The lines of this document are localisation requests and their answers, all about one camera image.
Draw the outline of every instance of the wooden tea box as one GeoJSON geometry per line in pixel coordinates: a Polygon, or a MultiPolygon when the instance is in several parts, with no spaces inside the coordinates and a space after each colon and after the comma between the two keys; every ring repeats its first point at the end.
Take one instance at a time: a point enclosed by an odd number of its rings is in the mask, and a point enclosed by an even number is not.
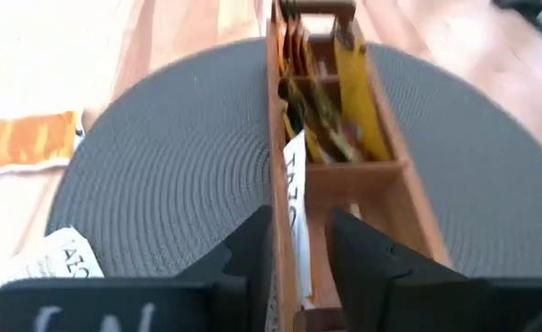
{"type": "MultiPolygon", "coordinates": [[[[349,26],[357,38],[362,38],[354,21],[354,0],[295,0],[301,14],[332,14],[341,27],[349,26]]],[[[283,148],[286,135],[282,121],[282,101],[277,93],[279,71],[277,63],[277,25],[285,26],[273,4],[271,20],[267,22],[267,82],[269,95],[269,142],[274,227],[276,237],[276,281],[279,329],[282,332],[302,329],[296,324],[302,310],[297,295],[294,254],[288,222],[286,167],[283,148]]],[[[333,102],[340,104],[339,80],[332,36],[310,39],[318,64],[323,64],[325,75],[320,80],[333,102]]],[[[381,162],[308,164],[306,166],[306,215],[311,246],[313,304],[316,308],[339,308],[340,303],[326,255],[324,224],[331,208],[350,211],[387,233],[396,241],[449,266],[444,247],[428,198],[422,188],[405,140],[398,128],[388,102],[379,73],[367,49],[367,77],[371,86],[378,118],[385,132],[393,159],[381,162]]],[[[297,77],[305,86],[307,77],[297,77]]]]}

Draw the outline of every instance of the woven placemat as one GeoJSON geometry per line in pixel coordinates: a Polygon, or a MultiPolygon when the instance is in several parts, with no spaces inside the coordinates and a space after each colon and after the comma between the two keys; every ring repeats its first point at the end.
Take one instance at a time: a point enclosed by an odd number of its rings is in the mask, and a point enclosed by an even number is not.
{"type": "MultiPolygon", "coordinates": [[[[542,276],[542,148],[466,83],[371,51],[454,267],[542,276]]],[[[76,227],[108,277],[193,263],[269,203],[265,66],[265,43],[246,41],[130,89],[78,149],[47,232],[76,227]]]]}

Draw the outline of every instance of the white paper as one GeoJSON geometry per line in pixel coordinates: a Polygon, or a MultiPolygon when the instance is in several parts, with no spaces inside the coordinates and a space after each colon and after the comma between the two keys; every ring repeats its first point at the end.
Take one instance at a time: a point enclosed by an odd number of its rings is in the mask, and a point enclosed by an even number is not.
{"type": "Polygon", "coordinates": [[[53,232],[37,250],[16,255],[0,267],[0,287],[19,279],[101,277],[88,241],[74,228],[53,232]]]}
{"type": "Polygon", "coordinates": [[[298,296],[304,307],[311,306],[312,272],[310,268],[310,238],[306,223],[304,194],[306,189],[306,139],[302,130],[283,149],[288,176],[289,225],[298,273],[298,296]]]}

